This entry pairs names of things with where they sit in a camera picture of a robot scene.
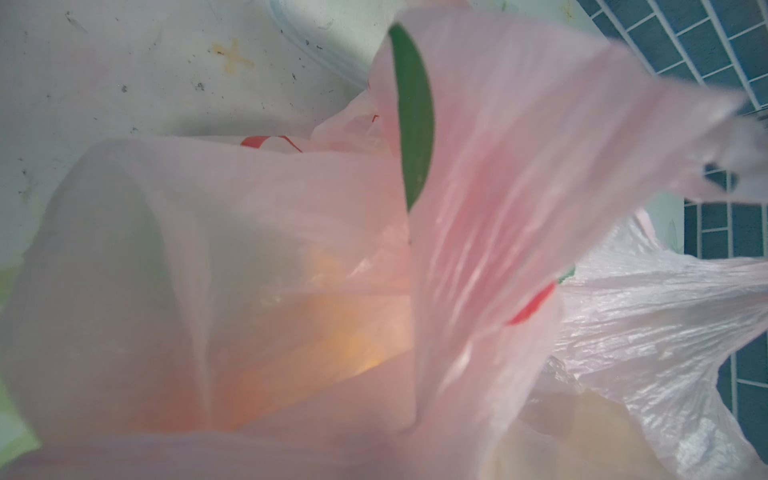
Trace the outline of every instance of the translucent plastic bag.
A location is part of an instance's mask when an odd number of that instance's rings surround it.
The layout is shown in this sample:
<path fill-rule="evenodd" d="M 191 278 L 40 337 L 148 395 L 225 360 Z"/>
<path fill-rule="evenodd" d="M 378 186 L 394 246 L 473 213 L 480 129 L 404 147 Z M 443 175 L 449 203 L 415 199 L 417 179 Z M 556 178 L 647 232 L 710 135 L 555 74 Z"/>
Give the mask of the translucent plastic bag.
<path fill-rule="evenodd" d="M 672 480 L 627 409 L 586 389 L 551 357 L 483 479 Z"/>
<path fill-rule="evenodd" d="M 562 289 L 554 355 L 626 406 L 680 478 L 768 478 L 715 386 L 726 358 L 768 329 L 768 260 L 678 255 L 640 219 L 619 223 L 579 262 Z"/>
<path fill-rule="evenodd" d="M 362 96 L 302 153 L 132 140 L 73 170 L 0 319 L 44 444 L 7 478 L 480 475 L 558 336 L 555 280 L 701 169 L 691 149 L 741 96 L 538 22 L 399 21 L 434 106 L 410 215 L 415 98 L 389 41 L 375 108 Z"/>

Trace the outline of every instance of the blue tile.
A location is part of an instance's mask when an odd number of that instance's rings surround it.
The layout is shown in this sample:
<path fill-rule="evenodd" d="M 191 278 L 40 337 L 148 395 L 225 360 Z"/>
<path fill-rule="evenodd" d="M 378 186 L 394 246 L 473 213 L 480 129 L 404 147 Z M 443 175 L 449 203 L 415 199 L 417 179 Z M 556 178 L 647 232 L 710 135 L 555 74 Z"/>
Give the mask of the blue tile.
<path fill-rule="evenodd" d="M 768 73 L 768 29 L 755 28 L 730 41 L 749 79 Z"/>
<path fill-rule="evenodd" d="M 768 462 L 768 389 L 739 384 L 739 425 L 757 454 Z"/>
<path fill-rule="evenodd" d="M 587 15 L 594 15 L 600 10 L 600 5 L 595 0 L 578 0 Z"/>
<path fill-rule="evenodd" d="M 728 258 L 728 232 L 702 233 L 701 258 Z"/>
<path fill-rule="evenodd" d="M 768 342 L 765 333 L 739 350 L 736 365 L 740 379 L 768 383 Z"/>
<path fill-rule="evenodd" d="M 719 71 L 711 77 L 704 79 L 704 83 L 711 87 L 725 87 L 732 88 L 734 90 L 744 91 L 744 86 L 739 79 L 739 75 L 736 74 L 736 70 L 733 67 L 728 67 L 723 71 Z M 749 98 L 744 95 L 744 105 L 737 112 L 739 115 L 748 114 L 754 110 Z"/>
<path fill-rule="evenodd" d="M 723 191 L 726 191 L 727 174 L 725 173 L 725 171 L 712 172 L 711 174 L 706 174 L 705 177 L 707 178 L 707 180 L 709 180 L 713 184 L 720 185 L 723 188 Z"/>
<path fill-rule="evenodd" d="M 696 231 L 698 222 L 699 219 L 697 217 L 696 205 L 685 207 L 683 249 L 686 255 L 693 255 L 694 257 L 699 251 L 698 232 Z"/>
<path fill-rule="evenodd" d="M 722 397 L 725 406 L 729 410 L 733 410 L 733 399 L 730 389 L 730 358 L 717 371 L 717 391 L 720 392 L 720 397 Z"/>
<path fill-rule="evenodd" d="M 707 16 L 700 0 L 656 0 L 674 31 L 688 28 Z"/>
<path fill-rule="evenodd" d="M 744 89 L 744 86 L 741 84 L 741 80 L 739 80 L 739 75 L 736 74 L 736 70 L 734 70 L 733 67 L 728 67 L 723 71 L 717 72 L 711 77 L 705 78 L 704 83 L 710 86 L 716 85 L 721 87 L 736 88 L 739 90 Z"/>
<path fill-rule="evenodd" d="M 611 19 L 608 18 L 606 14 L 601 13 L 597 17 L 593 18 L 592 21 L 606 37 L 624 41 L 624 39 L 621 37 L 621 34 L 614 26 L 614 23 L 611 22 Z"/>
<path fill-rule="evenodd" d="M 658 18 L 648 20 L 630 31 L 629 35 L 655 71 L 682 59 Z"/>
<path fill-rule="evenodd" d="M 728 226 L 728 204 L 702 204 L 701 228 L 721 228 Z"/>
<path fill-rule="evenodd" d="M 717 36 L 712 22 L 704 22 L 679 37 L 685 51 L 702 75 L 706 75 L 730 63 L 730 58 Z"/>
<path fill-rule="evenodd" d="M 757 102 L 761 105 L 768 104 L 768 77 L 750 82 L 750 85 L 752 85 L 752 91 L 755 92 Z"/>
<path fill-rule="evenodd" d="M 688 81 L 696 81 L 696 78 L 694 78 L 694 74 L 690 72 L 690 68 L 688 68 L 688 65 L 681 63 L 675 68 L 670 68 L 669 70 L 665 71 L 662 76 L 664 77 L 675 77 L 678 80 L 688 80 Z"/>
<path fill-rule="evenodd" d="M 763 215 L 760 205 L 733 204 L 733 256 L 763 256 Z"/>
<path fill-rule="evenodd" d="M 730 190 L 728 191 L 732 192 L 739 185 L 739 174 L 729 171 L 728 176 L 730 177 Z"/>
<path fill-rule="evenodd" d="M 712 6 L 729 37 L 763 20 L 756 0 L 712 0 Z"/>
<path fill-rule="evenodd" d="M 605 5 L 624 27 L 629 27 L 654 12 L 645 0 L 605 0 Z"/>

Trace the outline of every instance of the red stripe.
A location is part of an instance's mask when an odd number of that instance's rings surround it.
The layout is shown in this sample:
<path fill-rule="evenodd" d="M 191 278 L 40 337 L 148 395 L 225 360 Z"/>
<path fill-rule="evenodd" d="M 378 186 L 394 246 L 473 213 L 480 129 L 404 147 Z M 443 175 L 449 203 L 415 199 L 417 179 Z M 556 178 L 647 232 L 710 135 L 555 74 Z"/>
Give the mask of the red stripe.
<path fill-rule="evenodd" d="M 302 151 L 301 151 L 301 149 L 300 149 L 300 148 L 298 148 L 298 147 L 296 146 L 296 144 L 294 144 L 294 143 L 293 143 L 293 142 L 290 140 L 290 138 L 286 137 L 285 135 L 280 135 L 280 138 L 285 138 L 285 139 L 286 139 L 286 142 L 288 142 L 289 144 L 293 145 L 293 148 L 296 148 L 296 149 L 299 151 L 299 153 L 300 153 L 300 154 L 303 154 L 303 153 L 304 153 L 304 152 L 302 152 Z"/>
<path fill-rule="evenodd" d="M 528 302 L 528 305 L 526 305 L 523 310 L 520 310 L 520 313 L 515 315 L 515 318 L 513 318 L 508 325 L 517 325 L 518 323 L 523 323 L 525 320 L 531 318 L 534 313 L 538 312 L 538 309 L 541 308 L 541 305 L 554 292 L 555 285 L 555 282 L 550 283 L 547 288 L 537 293 L 536 296 L 533 297 L 533 300 Z"/>
<path fill-rule="evenodd" d="M 244 147 L 261 148 L 261 145 L 267 140 L 267 138 L 269 137 L 248 137 L 243 140 L 240 145 L 243 145 Z"/>

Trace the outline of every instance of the white grout line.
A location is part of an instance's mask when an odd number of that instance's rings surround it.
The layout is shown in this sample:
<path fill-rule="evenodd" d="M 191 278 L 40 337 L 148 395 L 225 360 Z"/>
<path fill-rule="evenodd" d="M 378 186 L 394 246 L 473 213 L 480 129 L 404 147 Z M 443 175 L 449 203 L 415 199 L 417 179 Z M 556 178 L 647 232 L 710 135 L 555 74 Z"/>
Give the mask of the white grout line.
<path fill-rule="evenodd" d="M 706 74 L 706 75 L 701 75 L 701 77 L 702 77 L 702 78 L 711 77 L 712 75 L 714 75 L 714 74 L 719 74 L 719 73 L 720 73 L 720 72 L 722 72 L 723 70 L 727 70 L 728 68 L 731 68 L 731 67 L 733 67 L 733 65 L 731 65 L 731 64 L 728 64 L 728 65 L 726 65 L 726 66 L 724 66 L 724 67 L 722 67 L 722 68 L 718 68 L 718 69 L 717 69 L 717 70 L 715 70 L 715 71 L 711 71 L 710 73 L 708 73 L 708 74 Z"/>
<path fill-rule="evenodd" d="M 730 193 L 730 172 L 725 174 L 725 191 Z M 733 208 L 728 202 L 726 204 L 728 216 L 728 258 L 733 258 Z M 736 352 L 730 354 L 730 404 L 733 409 L 733 416 L 739 419 L 739 373 L 736 365 Z"/>
<path fill-rule="evenodd" d="M 630 50 L 632 50 L 632 52 L 635 54 L 635 56 L 637 57 L 637 60 L 639 60 L 640 63 L 643 64 L 645 69 L 648 70 L 648 73 L 655 75 L 656 71 L 654 71 L 654 68 L 650 66 L 650 63 L 648 63 L 648 60 L 645 58 L 645 55 L 643 55 L 643 53 L 634 43 L 634 40 L 632 40 L 632 37 L 629 36 L 629 33 L 627 33 L 627 31 L 624 30 L 624 27 L 621 26 L 621 23 L 619 22 L 619 19 L 616 18 L 616 15 L 614 15 L 611 9 L 605 5 L 605 0 L 595 0 L 595 1 L 598 3 L 598 5 L 600 5 L 600 8 L 603 10 L 603 13 L 608 17 L 608 19 L 611 20 L 611 23 L 614 24 L 614 27 L 619 32 L 619 35 L 621 35 L 624 41 L 627 42 L 627 45 L 629 46 Z"/>
<path fill-rule="evenodd" d="M 741 68 L 741 65 L 739 64 L 739 59 L 736 56 L 736 52 L 733 51 L 733 46 L 730 44 L 728 37 L 725 35 L 725 31 L 723 30 L 723 25 L 720 23 L 719 18 L 715 14 L 715 9 L 712 6 L 712 1 L 701 0 L 701 5 L 704 7 L 704 10 L 707 11 L 707 15 L 709 15 L 710 18 L 712 19 L 712 25 L 715 27 L 717 36 L 720 37 L 720 42 L 725 47 L 725 51 L 728 54 L 728 58 L 730 58 L 730 63 L 733 64 L 733 69 L 736 70 L 736 74 L 739 75 L 739 80 L 741 80 L 741 84 L 742 86 L 744 86 L 744 90 L 746 91 L 747 96 L 749 96 L 750 101 L 752 102 L 752 106 L 755 108 L 755 110 L 757 110 L 758 108 L 760 108 L 760 103 L 758 103 L 757 97 L 755 96 L 755 92 L 752 90 L 752 86 L 750 85 L 749 81 L 746 79 L 746 74 L 744 73 L 744 69 Z"/>
<path fill-rule="evenodd" d="M 673 68 L 677 67 L 678 65 L 682 65 L 682 64 L 684 64 L 684 63 L 685 63 L 685 60 L 680 60 L 680 61 L 679 61 L 679 62 L 677 62 L 677 63 L 673 63 L 673 64 L 672 64 L 672 65 L 670 65 L 669 67 L 664 67 L 664 68 L 662 68 L 661 70 L 657 71 L 656 73 L 657 73 L 657 74 L 663 74 L 665 71 L 667 71 L 667 70 L 671 70 L 671 69 L 673 69 Z"/>
<path fill-rule="evenodd" d="M 760 206 L 760 216 L 763 221 L 763 257 L 768 257 L 768 205 Z"/>
<path fill-rule="evenodd" d="M 652 14 L 648 15 L 646 18 L 643 18 L 639 22 L 635 22 L 634 24 L 628 26 L 627 27 L 627 31 L 634 30 L 635 28 L 639 27 L 640 25 L 642 25 L 643 23 L 647 22 L 648 20 L 651 20 L 655 16 L 656 16 L 655 13 L 652 13 Z"/>
<path fill-rule="evenodd" d="M 759 387 L 763 387 L 764 389 L 768 389 L 768 383 L 753 382 L 752 380 L 745 380 L 745 379 L 737 379 L 737 382 L 741 383 L 742 385 L 759 386 Z"/>
<path fill-rule="evenodd" d="M 730 37 L 728 37 L 728 40 L 733 40 L 734 38 L 738 38 L 741 35 L 744 35 L 745 33 L 748 33 L 748 32 L 750 32 L 752 30 L 755 30 L 756 28 L 760 28 L 760 27 L 764 26 L 765 24 L 766 24 L 766 22 L 760 22 L 757 25 L 752 25 L 751 27 L 749 27 L 746 30 L 742 30 L 742 31 L 740 31 L 739 33 L 737 33 L 735 35 L 731 35 Z"/>
<path fill-rule="evenodd" d="M 763 24 L 768 28 L 768 4 L 766 0 L 757 0 L 757 6 L 760 8 L 760 13 L 763 14 Z"/>
<path fill-rule="evenodd" d="M 664 31 L 667 33 L 667 36 L 670 38 L 670 40 L 674 44 L 674 47 L 680 53 L 680 56 L 683 58 L 683 60 L 685 60 L 685 63 L 688 65 L 688 68 L 690 68 L 690 72 L 694 74 L 694 78 L 696 78 L 696 81 L 699 82 L 699 84 L 703 85 L 704 80 L 702 80 L 701 75 L 699 74 L 699 71 L 696 69 L 696 67 L 694 67 L 694 63 L 690 60 L 690 57 L 688 56 L 688 52 L 685 51 L 685 48 L 683 48 L 683 44 L 680 43 L 680 39 L 677 38 L 677 35 L 674 34 L 674 31 L 670 26 L 670 22 L 668 22 L 667 19 L 661 14 L 661 10 L 659 9 L 659 5 L 656 3 L 656 0 L 648 0 L 648 4 L 650 5 L 650 8 L 654 11 L 656 16 L 659 18 L 659 22 L 661 22 L 661 26 L 664 27 Z"/>
<path fill-rule="evenodd" d="M 696 204 L 696 257 L 701 258 L 701 204 Z"/>
<path fill-rule="evenodd" d="M 725 173 L 725 191 L 730 194 L 730 172 Z M 725 204 L 726 214 L 728 216 L 728 258 L 733 258 L 733 205 L 731 202 Z"/>
<path fill-rule="evenodd" d="M 730 404 L 731 412 L 736 420 L 739 419 L 739 378 L 736 369 L 736 353 L 730 354 Z"/>
<path fill-rule="evenodd" d="M 765 77 L 768 77 L 768 73 L 764 73 L 762 75 L 758 75 L 757 77 L 750 79 L 750 81 L 757 81 L 757 80 L 760 80 L 761 78 L 765 78 Z"/>
<path fill-rule="evenodd" d="M 687 32 L 689 32 L 689 31 L 693 30 L 694 28 L 698 27 L 699 25 L 703 24 L 704 22 L 708 22 L 708 21 L 709 21 L 709 19 L 710 19 L 709 17 L 706 17 L 704 20 L 699 20 L 698 22 L 694 23 L 694 24 L 693 24 L 693 25 L 691 25 L 690 27 L 686 27 L 686 28 L 683 28 L 682 30 L 680 30 L 680 31 L 677 33 L 677 36 L 679 37 L 679 36 L 681 36 L 683 33 L 687 33 Z"/>

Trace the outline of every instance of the crinkled plastic bag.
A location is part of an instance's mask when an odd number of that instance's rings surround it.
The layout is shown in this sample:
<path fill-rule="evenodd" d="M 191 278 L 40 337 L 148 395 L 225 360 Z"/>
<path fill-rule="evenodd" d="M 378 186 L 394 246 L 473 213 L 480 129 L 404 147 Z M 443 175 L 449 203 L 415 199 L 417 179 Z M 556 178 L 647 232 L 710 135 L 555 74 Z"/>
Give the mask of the crinkled plastic bag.
<path fill-rule="evenodd" d="M 551 357 L 481 478 L 675 478 L 622 405 L 586 389 Z"/>
<path fill-rule="evenodd" d="M 435 119 L 409 215 L 389 41 L 302 153 L 131 140 L 71 172 L 0 319 L 44 444 L 6 478 L 481 474 L 555 345 L 559 274 L 694 185 L 742 98 L 522 18 L 399 22 Z"/>
<path fill-rule="evenodd" d="M 554 355 L 626 406 L 680 478 L 768 478 L 716 389 L 720 365 L 768 329 L 768 260 L 678 255 L 652 230 L 626 220 L 579 262 Z"/>

